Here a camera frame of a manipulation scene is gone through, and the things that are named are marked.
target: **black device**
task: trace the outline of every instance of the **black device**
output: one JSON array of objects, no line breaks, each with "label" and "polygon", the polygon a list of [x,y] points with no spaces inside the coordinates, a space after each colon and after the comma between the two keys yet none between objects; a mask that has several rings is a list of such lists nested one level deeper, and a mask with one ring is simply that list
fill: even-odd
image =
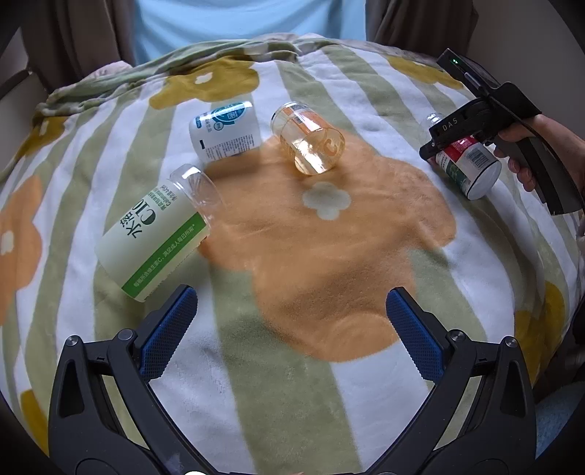
[{"label": "black device", "polygon": [[[537,182],[536,192],[548,206],[550,214],[585,209],[579,189],[556,152],[524,122],[524,119],[534,117],[541,111],[516,85],[511,82],[500,84],[482,66],[448,48],[437,63],[454,79],[464,83],[477,99],[429,129],[431,141],[421,147],[421,158],[428,160],[456,140],[473,135],[484,144],[495,143],[523,167],[532,170]],[[529,129],[534,137],[517,143],[502,140],[498,132],[516,121]]]},{"label": "black device", "polygon": [[[179,286],[134,331],[63,347],[49,411],[49,452],[66,475],[222,475],[193,447],[148,382],[160,377],[197,311],[191,287]],[[386,312],[424,379],[434,388],[397,440],[364,475],[512,475],[533,462],[536,419],[518,342],[470,340],[447,331],[403,288],[388,293]],[[105,390],[113,376],[148,449],[128,440]],[[473,376],[482,376],[459,436],[435,450]]]}]

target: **blue logo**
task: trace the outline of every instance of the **blue logo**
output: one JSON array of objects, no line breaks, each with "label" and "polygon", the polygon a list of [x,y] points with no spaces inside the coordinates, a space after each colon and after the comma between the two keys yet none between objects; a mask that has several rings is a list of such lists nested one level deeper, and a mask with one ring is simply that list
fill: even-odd
[{"label": "blue logo", "polygon": [[214,129],[221,130],[224,125],[233,125],[245,112],[246,106],[243,102],[235,102],[234,104],[214,109],[211,111],[211,116],[215,122]]}]

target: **bolt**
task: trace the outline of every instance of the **bolt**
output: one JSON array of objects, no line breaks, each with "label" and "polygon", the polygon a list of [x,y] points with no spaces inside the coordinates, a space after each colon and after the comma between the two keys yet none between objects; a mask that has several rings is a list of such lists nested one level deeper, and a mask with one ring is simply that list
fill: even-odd
[{"label": "bolt", "polygon": [[516,348],[518,346],[518,340],[516,340],[516,338],[514,338],[513,336],[507,336],[506,338],[504,338],[504,342],[510,348]]},{"label": "bolt", "polygon": [[461,330],[451,330],[449,332],[449,337],[454,342],[462,342],[463,340],[465,340],[465,333],[463,333]]},{"label": "bolt", "polygon": [[129,328],[125,328],[124,330],[120,330],[118,332],[118,339],[119,340],[129,340],[130,338],[132,338],[132,336],[134,335],[134,332],[132,330],[130,330]]},{"label": "bolt", "polygon": [[77,335],[71,335],[69,338],[65,340],[65,344],[67,346],[75,346],[79,342],[79,337]]}]

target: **bed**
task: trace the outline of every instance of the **bed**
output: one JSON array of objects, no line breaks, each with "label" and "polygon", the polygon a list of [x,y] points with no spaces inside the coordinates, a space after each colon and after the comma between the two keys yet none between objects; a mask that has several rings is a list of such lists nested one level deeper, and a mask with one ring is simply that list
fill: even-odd
[{"label": "bed", "polygon": [[[196,289],[197,317],[151,387],[218,470],[357,473],[391,445],[431,388],[384,316],[398,285],[448,329],[516,336],[534,382],[583,295],[579,217],[551,217],[506,167],[467,201],[418,157],[420,120],[470,98],[429,57],[286,34],[198,43],[53,92],[0,185],[0,390],[12,411],[46,450],[65,338],[135,328],[180,283]],[[133,301],[99,266],[97,241],[194,159],[189,120],[238,100],[253,103],[262,145],[208,167],[225,213]],[[331,172],[303,177],[281,154],[270,118],[290,100],[343,131]]]}]

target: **brown curtain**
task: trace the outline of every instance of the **brown curtain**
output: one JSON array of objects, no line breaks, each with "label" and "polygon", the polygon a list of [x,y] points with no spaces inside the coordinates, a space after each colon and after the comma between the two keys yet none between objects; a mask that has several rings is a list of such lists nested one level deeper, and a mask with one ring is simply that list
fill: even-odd
[{"label": "brown curtain", "polygon": [[114,61],[134,65],[133,4],[133,0],[38,2],[22,25],[30,68],[52,91]]},{"label": "brown curtain", "polygon": [[465,54],[476,23],[472,0],[366,0],[368,41],[434,57]]}]

